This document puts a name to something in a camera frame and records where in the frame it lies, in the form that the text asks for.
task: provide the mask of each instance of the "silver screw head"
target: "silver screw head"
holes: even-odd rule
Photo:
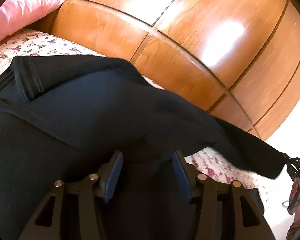
[[[54,185],[55,185],[56,187],[61,187],[61,186],[63,185],[63,181],[62,181],[62,180],[57,180],[57,181],[54,183]]]
[[[96,173],[92,173],[89,175],[89,179],[91,179],[91,180],[95,180],[97,178],[98,178],[98,174],[96,174]]]
[[[198,179],[205,180],[205,179],[207,179],[207,175],[203,174],[203,173],[200,173],[200,174],[198,174]]]

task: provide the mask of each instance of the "black clothing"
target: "black clothing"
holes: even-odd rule
[[[184,240],[194,206],[179,194],[171,154],[205,147],[271,179],[285,164],[255,136],[153,88],[123,59],[14,57],[0,76],[0,236],[18,239],[54,181],[79,181],[119,149],[122,172],[104,206],[109,239]]]

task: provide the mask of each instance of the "bed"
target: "bed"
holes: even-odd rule
[[[77,43],[36,30],[21,29],[0,42],[0,74],[9,67],[15,56],[42,57],[80,54],[105,57]],[[163,89],[151,79],[144,78],[155,88]],[[269,208],[267,206],[269,187],[262,186],[268,185],[265,180],[269,181],[269,179],[235,168],[212,148],[205,148],[188,156],[186,161],[216,181],[229,184],[232,180],[239,180],[246,188],[258,188],[265,211]]]

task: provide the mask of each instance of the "metal screw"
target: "metal screw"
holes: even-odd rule
[[[198,174],[198,179],[205,180],[205,179],[207,179],[207,175],[203,174],[203,173],[200,173],[200,174]]]
[[[57,180],[57,181],[54,183],[54,185],[55,185],[56,187],[61,187],[61,186],[63,185],[63,181],[62,181],[62,180]]]
[[[98,174],[96,174],[96,173],[92,173],[89,175],[89,179],[91,179],[91,180],[95,180],[97,178],[98,178]]]
[[[235,187],[241,187],[241,182],[240,181],[237,181],[237,180],[234,180],[232,182],[232,185],[235,186]]]

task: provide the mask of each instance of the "black bracket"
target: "black bracket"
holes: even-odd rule
[[[180,151],[174,153],[172,161],[182,195],[189,203],[198,203],[198,219],[189,239],[275,240],[250,189],[237,180],[225,184],[211,179],[186,163]],[[220,202],[222,221],[218,222]]]
[[[287,158],[287,172],[294,181],[295,178],[300,179],[300,158]],[[288,213],[292,216],[294,214],[295,207],[298,206],[297,201],[300,200],[300,187],[298,186],[298,190],[294,196],[294,198],[289,202],[289,206],[287,208]]]
[[[19,240],[61,240],[64,202],[66,194],[78,195],[81,240],[104,240],[100,210],[95,197],[108,203],[112,198],[123,164],[123,155],[116,151],[109,163],[103,164],[97,173],[83,180],[65,184],[58,180],[34,211]],[[40,217],[52,203],[52,219],[42,225]]]

